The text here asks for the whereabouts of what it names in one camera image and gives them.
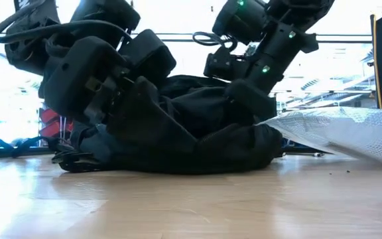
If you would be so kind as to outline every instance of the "hardwood floor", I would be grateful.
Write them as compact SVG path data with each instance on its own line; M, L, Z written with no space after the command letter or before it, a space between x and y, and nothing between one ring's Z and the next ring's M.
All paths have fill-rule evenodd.
M247 174L69 174L0 160L0 238L382 238L382 166L286 157Z

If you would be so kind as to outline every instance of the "window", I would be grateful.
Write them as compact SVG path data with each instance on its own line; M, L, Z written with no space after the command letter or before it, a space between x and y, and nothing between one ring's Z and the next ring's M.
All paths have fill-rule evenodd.
M42 101L36 89L41 80L40 76L9 65L0 45L0 138L3 141L13 143L38 135L37 110Z
M206 58L216 46L193 42L166 42L176 59L171 75L203 76ZM243 54L239 45L235 54ZM323 107L331 105L376 107L374 71L367 65L372 44L321 43L320 49L300 52L274 88L279 109Z
M62 23L70 20L80 0L56 0ZM137 32L193 33L211 31L225 0L133 0L141 15ZM0 0L0 22L14 13L12 0ZM370 14L382 15L382 0L335 0L330 12L309 31L325 35L370 35Z

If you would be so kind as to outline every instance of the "black cable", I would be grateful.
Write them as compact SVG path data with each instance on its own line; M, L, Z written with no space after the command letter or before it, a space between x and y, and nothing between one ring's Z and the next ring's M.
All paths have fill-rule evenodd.
M121 27L114 25L113 23L109 23L101 20L81 20L75 21L72 23L64 23L60 25L52 25L47 27L39 27L36 29L31 29L27 31L23 31L21 33L10 34L5 37L0 37L0 43L10 44L14 42L19 42L27 39L40 38L46 35L52 35L55 33L68 33L78 28L82 27L102 27L102 26L110 26L115 28L116 30L122 32L123 37L127 40L132 40L132 37L125 32Z
M70 50L70 48L69 47L65 47L65 46L57 45L55 43L57 37L58 37L58 34L54 34L48 40L46 40L46 42L45 42L45 51L50 56L61 57L62 58L62 57L65 57L67 55L67 53Z
M199 40L196 37L198 36L203 36L203 37L208 37L208 40ZM195 32L192 34L192 40L200 45L203 46L216 46L216 45L221 45L222 47L226 47L225 43L231 42L232 45L228 48L229 51L233 51L237 48L238 46L238 41L230 36L227 36L226 39L222 39L218 35L214 33L205 33L205 32Z
M40 0L34 3L31 3L30 5L27 5L26 7L18 10L16 13L5 19L3 22L0 23L0 34L11 24L13 24L15 21L19 20L21 17L24 17L25 15L28 15L32 13L37 7L41 6L43 3L45 3L46 0ZM77 30L77 28L81 27L93 27L93 26L110 26L115 28L118 31L122 32L122 35L127 40L132 40L131 36L125 32L121 27L114 25L112 23L106 22L106 21L100 21L100 20L82 20L82 21L76 21L73 23L65 23L61 25L52 25L47 27L39 27L36 29L27 30L21 33L15 33L11 35L6 35L4 37L0 37L0 43L14 43L19 42L22 40L27 39L33 39L33 38L39 38L46 35L52 35L54 33L63 33L63 32L71 32L74 30Z
M43 3L45 3L46 0L39 0L34 3L31 3L27 5L26 7L23 7L22 9L15 12L13 15L5 19L0 23L0 34L11 24L13 24L15 21L19 20L20 18L24 17L25 15L28 15L29 13L32 13L33 10L35 10L37 7L41 6Z

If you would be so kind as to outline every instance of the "black cloth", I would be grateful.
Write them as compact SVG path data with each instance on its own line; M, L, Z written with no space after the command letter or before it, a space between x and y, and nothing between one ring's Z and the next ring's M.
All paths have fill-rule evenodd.
M70 141L92 162L57 160L71 172L132 170L170 174L262 169L281 149L282 135L224 96L225 82L173 76L157 89L139 78L107 125L74 122Z

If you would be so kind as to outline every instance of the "white plastic bag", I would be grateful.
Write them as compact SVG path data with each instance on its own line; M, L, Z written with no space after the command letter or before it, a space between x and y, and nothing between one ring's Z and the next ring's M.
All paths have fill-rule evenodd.
M382 110L318 108L288 112L263 123L297 143L382 163Z

